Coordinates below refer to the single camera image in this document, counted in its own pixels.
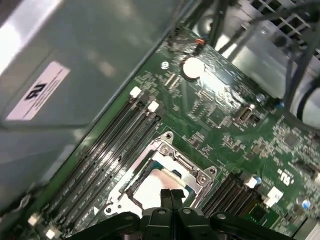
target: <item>metal case panel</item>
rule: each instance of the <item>metal case panel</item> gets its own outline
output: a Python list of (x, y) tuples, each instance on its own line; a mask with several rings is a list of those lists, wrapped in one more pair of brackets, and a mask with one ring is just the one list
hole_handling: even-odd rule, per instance
[[(172, 0), (24, 0), (15, 9), (0, 28), (0, 36), (11, 34), (0, 40), (7, 54), (0, 64), (0, 210), (52, 177), (164, 37), (174, 7)], [(34, 118), (6, 120), (52, 61), (70, 69), (63, 82)]]

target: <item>ventilation grille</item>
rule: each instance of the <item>ventilation grille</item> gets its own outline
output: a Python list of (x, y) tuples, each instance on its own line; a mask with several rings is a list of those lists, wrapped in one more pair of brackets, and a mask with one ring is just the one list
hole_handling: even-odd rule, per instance
[[(284, 8), (284, 6), (278, 0), (249, 0), (249, 2), (262, 15), (266, 15)], [(301, 1), (291, 0), (291, 2), (296, 4)], [(285, 18), (278, 18), (272, 20), (271, 22), (290, 39), (298, 41), (301, 48), (305, 48), (307, 43), (300, 39), (300, 35), (304, 30), (310, 28), (310, 22), (315, 22), (318, 20), (316, 19), (317, 17), (318, 16), (310, 16), (306, 13), (299, 13), (288, 15)], [(314, 56), (320, 60), (320, 53), (318, 51), (314, 52)]]

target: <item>blue capacitor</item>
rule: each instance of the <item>blue capacitor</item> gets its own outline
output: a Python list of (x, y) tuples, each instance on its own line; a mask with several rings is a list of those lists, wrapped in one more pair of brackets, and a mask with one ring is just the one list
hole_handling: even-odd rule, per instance
[(311, 206), (311, 202), (308, 199), (303, 200), (303, 202), (302, 202), (302, 208), (303, 209), (309, 209), (310, 206)]
[(259, 176), (254, 176), (254, 179), (256, 180), (256, 184), (261, 184), (262, 183), (262, 179)]

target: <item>motherboard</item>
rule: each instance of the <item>motherboard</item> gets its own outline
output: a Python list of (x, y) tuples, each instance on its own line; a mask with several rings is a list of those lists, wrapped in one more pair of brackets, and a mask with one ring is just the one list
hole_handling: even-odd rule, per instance
[(320, 137), (196, 37), (183, 29), (183, 44), (151, 55), (30, 207), (21, 239), (141, 216), (161, 189), (181, 189), (206, 217), (228, 212), (287, 236), (319, 216)]

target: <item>cpu socket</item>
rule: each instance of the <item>cpu socket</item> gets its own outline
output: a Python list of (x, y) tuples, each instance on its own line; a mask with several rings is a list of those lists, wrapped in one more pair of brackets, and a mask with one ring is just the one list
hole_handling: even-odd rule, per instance
[(161, 189), (181, 189), (186, 207), (196, 208), (211, 190), (217, 168), (200, 169), (173, 145), (174, 134), (165, 132), (136, 158), (112, 189), (104, 214), (111, 216), (161, 206)]

